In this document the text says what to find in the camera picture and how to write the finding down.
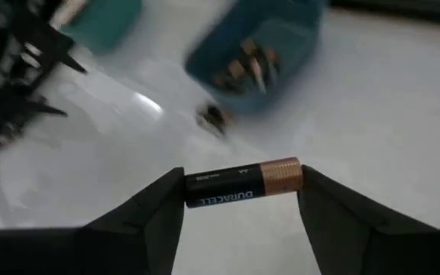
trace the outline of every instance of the teal plastic bin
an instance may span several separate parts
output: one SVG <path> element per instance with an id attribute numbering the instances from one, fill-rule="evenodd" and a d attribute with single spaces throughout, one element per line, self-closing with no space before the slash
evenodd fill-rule
<path id="1" fill-rule="evenodd" d="M 313 52 L 325 4 L 323 0 L 239 0 L 189 55 L 186 71 L 222 108 L 243 114 L 258 112 L 280 96 L 283 84 Z M 214 86 L 212 76 L 239 58 L 239 47 L 246 37 L 275 49 L 280 72 L 266 94 L 248 86 L 241 95 L 228 95 Z"/>
<path id="2" fill-rule="evenodd" d="M 128 34 L 141 6 L 141 0 L 89 0 L 61 31 L 94 54 L 105 54 L 115 49 Z"/>

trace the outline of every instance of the white surface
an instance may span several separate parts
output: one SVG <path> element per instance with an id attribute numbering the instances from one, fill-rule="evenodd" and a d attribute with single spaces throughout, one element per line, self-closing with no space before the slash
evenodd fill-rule
<path id="1" fill-rule="evenodd" d="M 116 53 L 74 57 L 43 118 L 0 152 L 0 227 L 82 225 L 175 166 L 187 173 L 297 156 L 440 227 L 440 26 L 330 12 L 319 50 L 272 112 L 220 141 L 183 61 L 226 1 L 147 0 Z M 319 274 L 294 195 L 187 210 L 175 274 Z"/>

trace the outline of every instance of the duracell battery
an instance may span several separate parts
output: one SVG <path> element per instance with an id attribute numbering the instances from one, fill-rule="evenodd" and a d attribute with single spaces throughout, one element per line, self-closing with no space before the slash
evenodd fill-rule
<path id="1" fill-rule="evenodd" d="M 235 202 L 302 188 L 301 164 L 295 157 L 186 176 L 190 208 Z"/>

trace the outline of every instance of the blue container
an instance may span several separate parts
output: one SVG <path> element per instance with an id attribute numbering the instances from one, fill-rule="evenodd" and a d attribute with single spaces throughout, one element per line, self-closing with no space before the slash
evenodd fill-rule
<path id="1" fill-rule="evenodd" d="M 126 37 L 141 7 L 141 0 L 89 0 L 70 24 L 62 26 L 61 31 L 94 54 L 106 54 Z"/>
<path id="2" fill-rule="evenodd" d="M 311 55 L 319 35 L 324 0 L 238 0 L 222 21 L 190 54 L 186 71 L 227 111 L 252 114 L 280 95 L 283 84 Z M 239 57 L 240 44 L 252 37 L 260 47 L 275 49 L 280 74 L 267 94 L 256 86 L 242 95 L 227 95 L 212 83 L 215 73 Z"/>

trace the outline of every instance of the black metal part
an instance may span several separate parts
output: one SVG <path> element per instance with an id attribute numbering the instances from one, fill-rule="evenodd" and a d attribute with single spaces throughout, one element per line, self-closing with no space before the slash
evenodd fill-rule
<path id="1" fill-rule="evenodd" d="M 0 273 L 171 274 L 183 213 L 175 168 L 81 228 L 0 231 Z"/>
<path id="2" fill-rule="evenodd" d="M 61 110 L 15 95 L 11 89 L 0 89 L 0 122 L 10 121 L 11 118 L 22 112 L 40 112 L 66 116 L 66 113 Z"/>
<path id="3" fill-rule="evenodd" d="M 259 164 L 186 176 L 186 205 L 190 208 L 265 196 Z"/>
<path id="4" fill-rule="evenodd" d="M 69 50 L 67 45 L 73 40 L 55 30 L 25 7 L 15 6 L 15 18 L 11 29 L 20 43 L 31 44 L 42 52 L 36 58 L 42 67 L 47 68 L 53 62 L 59 61 L 80 73 L 86 73 L 86 69 L 67 53 Z"/>

